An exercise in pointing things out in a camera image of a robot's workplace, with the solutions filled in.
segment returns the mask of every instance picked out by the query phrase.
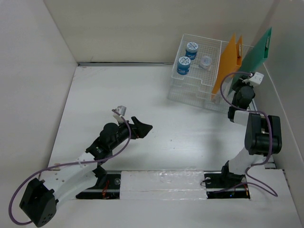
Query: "white table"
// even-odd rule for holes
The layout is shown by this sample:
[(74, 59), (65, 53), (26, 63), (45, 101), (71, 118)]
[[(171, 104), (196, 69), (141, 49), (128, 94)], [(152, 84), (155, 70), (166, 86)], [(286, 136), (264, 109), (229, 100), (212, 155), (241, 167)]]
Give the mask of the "white table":
[[(169, 101), (171, 67), (78, 67), (49, 165), (76, 159), (106, 123), (114, 122), (111, 109), (124, 105), (128, 119), (135, 115), (153, 129), (105, 163), (106, 170), (220, 170), (243, 148), (245, 127), (224, 114)], [(264, 167), (250, 172), (279, 197), (250, 187), (251, 200), (151, 200), (153, 191), (150, 200), (145, 195), (141, 200), (71, 200), (44, 227), (300, 228), (283, 172)], [(149, 178), (142, 181), (148, 186)]]

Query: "cable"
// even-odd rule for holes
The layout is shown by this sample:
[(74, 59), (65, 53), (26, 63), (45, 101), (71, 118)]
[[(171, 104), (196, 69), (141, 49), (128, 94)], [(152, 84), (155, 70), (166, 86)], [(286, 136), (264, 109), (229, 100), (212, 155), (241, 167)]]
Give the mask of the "cable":
[(251, 167), (258, 166), (258, 165), (264, 165), (264, 164), (266, 164), (266, 163), (268, 162), (268, 160), (270, 159), (270, 157), (271, 157), (271, 155), (272, 155), (272, 129), (271, 129), (270, 120), (269, 120), (269, 118), (268, 118), (268, 116), (267, 116), (267, 114), (266, 114), (265, 112), (247, 110), (247, 109), (243, 109), (243, 108), (236, 107), (235, 105), (233, 105), (233, 104), (224, 96), (224, 93), (223, 93), (223, 84), (224, 84), (224, 81), (225, 81), (230, 75), (235, 75), (235, 74), (248, 75), (249, 77), (252, 77), (252, 76), (253, 76), (252, 73), (242, 72), (242, 71), (232, 72), (232, 73), (226, 75), (226, 76), (224, 77), (224, 79), (222, 80), (221, 84), (220, 84), (220, 94), (221, 94), (221, 96), (223, 97), (223, 99), (224, 99), (230, 106), (232, 106), (232, 107), (234, 107), (234, 108), (236, 108), (236, 109), (238, 109), (238, 110), (240, 110), (240, 111), (245, 111), (245, 112), (249, 112), (249, 113), (258, 113), (258, 114), (262, 114), (262, 115), (265, 117), (265, 119), (266, 119), (267, 126), (268, 126), (268, 131), (269, 131), (269, 151), (268, 151), (268, 154), (267, 154), (267, 156), (266, 156), (266, 159), (265, 159), (263, 162), (261, 162), (261, 163), (252, 164), (250, 167), (248, 167), (248, 168), (245, 170), (245, 174), (246, 174), (248, 177), (250, 177), (251, 179), (253, 179), (253, 180), (255, 180), (255, 181), (257, 181), (257, 182), (263, 184), (263, 185), (266, 186), (268, 189), (270, 189), (272, 192), (269, 191), (269, 190), (267, 190), (267, 189), (265, 189), (264, 187), (262, 187), (262, 186), (256, 184), (256, 183), (252, 183), (252, 182), (242, 182), (242, 183), (239, 183), (239, 184), (237, 184), (237, 185), (235, 185), (235, 186), (233, 186), (233, 187), (231, 187), (231, 188), (228, 188), (228, 189), (222, 189), (222, 190), (219, 190), (219, 191), (214, 191), (214, 193), (224, 192), (224, 191), (227, 191), (227, 190), (230, 190), (230, 189), (234, 189), (234, 188), (236, 188), (236, 187), (238, 187), (238, 186), (241, 186), (241, 185), (244, 185), (244, 184), (251, 184), (251, 185), (254, 185), (254, 186), (257, 186), (257, 187), (263, 189), (264, 191), (268, 192), (269, 194), (271, 194), (271, 195), (273, 195), (273, 196), (275, 196), (275, 197), (278, 197), (277, 192), (276, 192), (273, 188), (271, 188), (271, 187), (270, 187), (269, 185), (267, 185), (266, 183), (264, 183), (264, 182), (262, 182), (262, 181), (260, 181), (260, 180), (258, 180), (258, 179), (256, 179), (256, 178), (254, 178), (254, 177), (252, 177), (252, 176), (250, 176), (250, 175), (248, 174), (248, 171), (250, 170)]
[[(128, 130), (129, 130), (129, 138), (128, 138), (128, 141), (127, 143), (123, 146), (123, 148), (117, 152), (116, 154), (110, 156), (110, 157), (107, 157), (107, 158), (103, 158), (103, 159), (99, 159), (99, 160), (96, 160), (96, 161), (82, 161), (80, 162), (81, 164), (91, 164), (91, 163), (96, 163), (96, 162), (105, 162), (111, 158), (114, 158), (116, 157), (117, 155), (119, 155), (126, 147), (127, 145), (129, 144), (130, 140), (131, 140), (131, 136), (132, 136), (132, 132), (131, 132), (131, 128), (128, 124), (128, 122), (126, 121), (126, 119), (121, 116), (118, 112), (116, 112), (114, 109), (112, 110), (112, 112), (114, 112), (115, 114), (119, 115), (123, 122), (126, 124)], [(13, 196), (11, 197), (10, 199), (10, 202), (9, 202), (9, 218), (10, 220), (12, 220), (13, 223), (19, 225), (19, 226), (24, 226), (24, 225), (28, 225), (30, 223), (32, 223), (32, 221), (29, 221), (29, 222), (18, 222), (17, 220), (15, 220), (13, 214), (12, 214), (12, 206), (13, 206), (13, 202), (14, 202), (14, 199), (16, 197), (16, 195), (18, 194), (18, 192), (20, 191), (20, 189), (30, 180), (32, 179), (33, 177), (35, 177), (36, 175), (44, 172), (44, 171), (48, 171), (48, 170), (51, 170), (51, 169), (54, 169), (54, 168), (58, 168), (58, 167), (62, 167), (62, 166), (68, 166), (68, 165), (79, 165), (79, 162), (69, 162), (69, 163), (63, 163), (63, 164), (59, 164), (59, 165), (53, 165), (53, 166), (50, 166), (50, 167), (47, 167), (45, 169), (41, 169), (35, 173), (33, 173), (32, 175), (30, 175), (28, 178), (26, 178), (20, 185), (19, 187), (16, 189), (16, 191), (14, 192)]]

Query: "white wire basket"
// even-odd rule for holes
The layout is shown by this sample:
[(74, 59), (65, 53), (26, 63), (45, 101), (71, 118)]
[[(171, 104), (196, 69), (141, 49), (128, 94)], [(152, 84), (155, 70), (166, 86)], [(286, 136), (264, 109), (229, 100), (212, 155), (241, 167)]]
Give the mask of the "white wire basket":
[[(186, 45), (189, 42), (197, 43), (199, 49), (196, 58), (191, 61), (189, 73), (187, 75), (180, 75), (176, 71), (177, 61), (180, 57), (185, 56)], [(218, 75), (220, 55), (225, 50), (227, 44), (228, 42), (221, 40), (184, 34), (172, 69), (168, 99), (226, 113), (229, 105), (219, 94), (215, 95), (212, 99), (211, 95)], [(243, 45), (242, 57), (251, 48), (251, 46)], [(199, 67), (200, 59), (203, 56), (209, 56), (212, 59), (210, 70), (204, 70)]]

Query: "green binder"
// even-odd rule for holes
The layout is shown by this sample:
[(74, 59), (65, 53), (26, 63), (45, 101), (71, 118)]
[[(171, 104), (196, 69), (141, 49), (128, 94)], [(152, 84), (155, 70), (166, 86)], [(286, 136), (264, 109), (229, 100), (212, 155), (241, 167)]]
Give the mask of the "green binder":
[[(244, 57), (242, 66), (238, 71), (253, 72), (256, 71), (268, 58), (268, 50), (270, 45), (271, 28), (264, 33), (256, 45)], [(241, 75), (234, 75), (229, 93), (232, 92), (232, 86), (237, 82)]]

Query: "orange folder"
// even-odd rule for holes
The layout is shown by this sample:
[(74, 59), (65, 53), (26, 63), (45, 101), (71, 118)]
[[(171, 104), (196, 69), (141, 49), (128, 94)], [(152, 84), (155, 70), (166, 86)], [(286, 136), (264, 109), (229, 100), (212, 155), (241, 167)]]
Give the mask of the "orange folder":
[(227, 47), (219, 59), (218, 77), (212, 89), (212, 99), (217, 94), (220, 84), (224, 77), (234, 71), (237, 71), (242, 65), (242, 36), (236, 43), (236, 34), (234, 33)]

